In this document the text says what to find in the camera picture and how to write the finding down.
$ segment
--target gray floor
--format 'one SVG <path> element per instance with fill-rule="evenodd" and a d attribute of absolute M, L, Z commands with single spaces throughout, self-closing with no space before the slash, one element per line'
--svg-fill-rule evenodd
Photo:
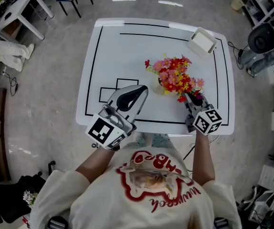
<path fill-rule="evenodd" d="M 6 102 L 6 147 L 14 181 L 21 175 L 46 170 L 50 160 L 55 160 L 60 170 L 74 169 L 93 152 L 85 127 L 75 122 L 75 109 L 86 50 L 97 19 L 136 17 L 201 26 L 225 35 L 239 48 L 247 44 L 251 31 L 242 12 L 230 7 L 231 0 L 166 0 L 183 7 L 158 0 L 93 1 L 91 5 L 90 0 L 78 0 L 80 19 L 70 3 L 64 3 L 68 12 L 65 16 L 55 0 L 45 0 L 52 6 L 54 18 L 33 22 L 45 39 L 40 41 L 29 32 L 22 39 L 36 47 L 23 71 L 12 73 L 17 76 L 19 89 L 14 97 L 8 95 Z M 232 185 L 236 198 L 241 199 L 258 181 L 267 154 L 274 149 L 274 133 L 270 130 L 274 90 L 265 72 L 252 79 L 237 68 L 231 55 L 235 130 L 233 135 L 220 136 L 211 145 L 211 152 L 217 179 Z M 172 141 L 185 156 L 194 138 Z M 192 159 L 193 153 L 185 160 L 188 169 L 192 169 Z"/>

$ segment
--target red flower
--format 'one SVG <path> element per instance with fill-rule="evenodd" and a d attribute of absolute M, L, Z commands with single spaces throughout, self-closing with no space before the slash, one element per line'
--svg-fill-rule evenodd
<path fill-rule="evenodd" d="M 183 87 L 183 86 L 176 86 L 176 87 L 175 87 L 175 91 L 177 91 L 177 92 L 178 92 L 179 90 L 181 90 L 181 89 L 182 89 L 182 87 Z"/>
<path fill-rule="evenodd" d="M 189 93 L 192 90 L 192 86 L 189 84 L 189 87 L 186 89 L 186 92 Z"/>
<path fill-rule="evenodd" d="M 163 72 L 166 72 L 168 69 L 167 68 L 162 68 L 159 73 L 163 73 Z"/>
<path fill-rule="evenodd" d="M 177 59 L 171 59 L 171 64 L 170 64 L 169 69 L 170 70 L 176 70 L 178 65 L 179 65 L 179 63 L 178 63 Z"/>
<path fill-rule="evenodd" d="M 182 77 L 181 81 L 183 82 L 183 84 L 190 82 L 190 77 L 188 77 L 186 74 L 183 74 L 182 76 L 183 77 Z"/>
<path fill-rule="evenodd" d="M 145 65 L 146 65 L 146 69 L 147 69 L 148 66 L 150 65 L 150 60 L 149 59 L 147 61 L 145 61 Z"/>
<path fill-rule="evenodd" d="M 195 92 L 194 92 L 194 94 L 193 94 L 193 95 L 194 95 L 194 96 L 196 96 L 196 95 L 197 95 L 197 94 L 199 94 L 199 93 L 200 93 L 200 91 L 199 91 L 199 90 L 197 90 L 197 91 L 195 91 Z"/>
<path fill-rule="evenodd" d="M 186 101 L 186 97 L 185 96 L 180 96 L 177 101 L 179 101 L 180 103 Z"/>
<path fill-rule="evenodd" d="M 176 90 L 176 86 L 173 85 L 173 84 L 170 84 L 170 83 L 167 83 L 167 84 L 165 85 L 165 88 L 166 88 L 169 92 L 172 92 L 172 91 Z"/>

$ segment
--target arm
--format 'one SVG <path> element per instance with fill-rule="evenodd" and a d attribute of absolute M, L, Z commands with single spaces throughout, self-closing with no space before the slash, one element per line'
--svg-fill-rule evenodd
<path fill-rule="evenodd" d="M 215 179 L 208 137 L 196 130 L 192 179 L 203 186 Z"/>
<path fill-rule="evenodd" d="M 85 176 L 90 183 L 104 173 L 114 151 L 98 147 L 75 171 Z"/>

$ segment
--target artificial flower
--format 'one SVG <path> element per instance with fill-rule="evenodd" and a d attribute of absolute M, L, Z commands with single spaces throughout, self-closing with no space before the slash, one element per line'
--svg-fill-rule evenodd
<path fill-rule="evenodd" d="M 161 68 L 161 70 L 159 71 L 160 73 L 163 73 L 163 72 L 167 72 L 167 68 Z"/>
<path fill-rule="evenodd" d="M 161 80 L 161 81 L 164 81 L 164 80 L 166 80 L 167 78 L 168 78 L 168 73 L 167 72 L 162 72 L 162 73 L 160 73 L 159 74 L 159 79 Z"/>
<path fill-rule="evenodd" d="M 149 59 L 147 61 L 145 61 L 145 65 L 146 65 L 146 68 L 148 68 L 148 66 L 150 65 L 150 60 Z"/>
<path fill-rule="evenodd" d="M 176 89 L 175 85 L 171 84 L 171 83 L 167 83 L 166 85 L 166 89 L 169 91 L 169 92 L 172 92 Z"/>
<path fill-rule="evenodd" d="M 202 88 L 204 86 L 205 82 L 203 79 L 198 79 L 197 84 L 199 85 L 199 88 Z"/>
<path fill-rule="evenodd" d="M 184 65 L 181 65 L 181 66 L 178 68 L 179 73 L 185 73 L 186 70 L 187 70 L 187 68 L 186 68 Z"/>
<path fill-rule="evenodd" d="M 157 60 L 155 64 L 153 65 L 153 70 L 160 71 L 160 69 L 163 67 L 163 61 Z"/>
<path fill-rule="evenodd" d="M 191 62 L 188 58 L 186 58 L 184 55 L 181 55 L 181 58 L 182 58 L 184 61 L 186 61 L 188 64 L 192 64 L 192 62 Z"/>
<path fill-rule="evenodd" d="M 192 87 L 195 87 L 196 86 L 195 78 L 194 77 L 190 78 L 190 82 L 189 83 L 190 83 L 190 85 Z"/>
<path fill-rule="evenodd" d="M 196 95 L 199 94 L 199 93 L 200 93 L 200 90 L 197 90 L 197 91 L 195 91 L 195 92 L 193 93 L 193 95 L 196 96 Z"/>
<path fill-rule="evenodd" d="M 178 81 L 179 78 L 176 75 L 172 74 L 169 76 L 169 83 L 175 85 Z"/>
<path fill-rule="evenodd" d="M 182 103 L 182 102 L 184 102 L 184 101 L 186 101 L 187 99 L 186 99 L 186 97 L 185 96 L 180 96 L 178 99 L 177 99 L 177 101 L 179 101 L 180 103 Z"/>
<path fill-rule="evenodd" d="M 178 67 L 178 65 L 179 65 L 179 63 L 178 63 L 178 61 L 176 59 L 171 59 L 169 69 L 176 70 L 177 67 Z"/>
<path fill-rule="evenodd" d="M 176 70 L 168 70 L 169 75 L 175 74 L 175 72 L 176 72 Z"/>
<path fill-rule="evenodd" d="M 171 59 L 170 58 L 165 58 L 164 59 L 164 66 L 169 66 L 171 63 Z"/>

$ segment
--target white table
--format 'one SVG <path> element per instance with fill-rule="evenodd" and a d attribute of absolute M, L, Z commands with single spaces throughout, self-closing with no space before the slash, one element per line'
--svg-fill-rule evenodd
<path fill-rule="evenodd" d="M 23 10 L 25 9 L 25 7 L 28 5 L 29 2 L 30 0 L 17 0 L 7 9 L 4 15 L 0 18 L 0 37 L 1 38 L 3 38 L 6 41 L 10 41 L 10 42 L 13 41 L 11 37 L 9 37 L 7 34 L 2 32 L 1 30 L 16 19 L 19 19 L 22 24 L 24 24 L 27 28 L 29 28 L 41 40 L 45 38 L 33 25 L 31 25 L 30 22 L 28 22 L 21 15 L 21 13 L 23 12 Z M 47 5 L 43 2 L 43 0 L 37 0 L 37 2 L 46 11 L 49 17 L 53 18 L 53 13 L 50 11 L 50 9 L 48 9 Z M 11 15 L 7 19 L 5 19 L 5 16 L 8 13 L 11 13 Z"/>
<path fill-rule="evenodd" d="M 81 77 L 76 121 L 87 125 L 94 113 L 117 89 L 132 84 L 146 85 L 148 98 L 136 116 L 140 132 L 188 134 L 184 124 L 188 111 L 176 98 L 156 94 L 151 89 L 154 74 L 145 69 L 168 57 L 188 57 L 192 66 L 187 74 L 205 81 L 204 94 L 219 110 L 223 123 L 215 135 L 230 135 L 234 129 L 234 84 L 232 63 L 226 38 L 208 31 L 218 39 L 214 53 L 201 59 L 187 46 L 196 27 L 149 19 L 99 19 L 95 23 Z"/>

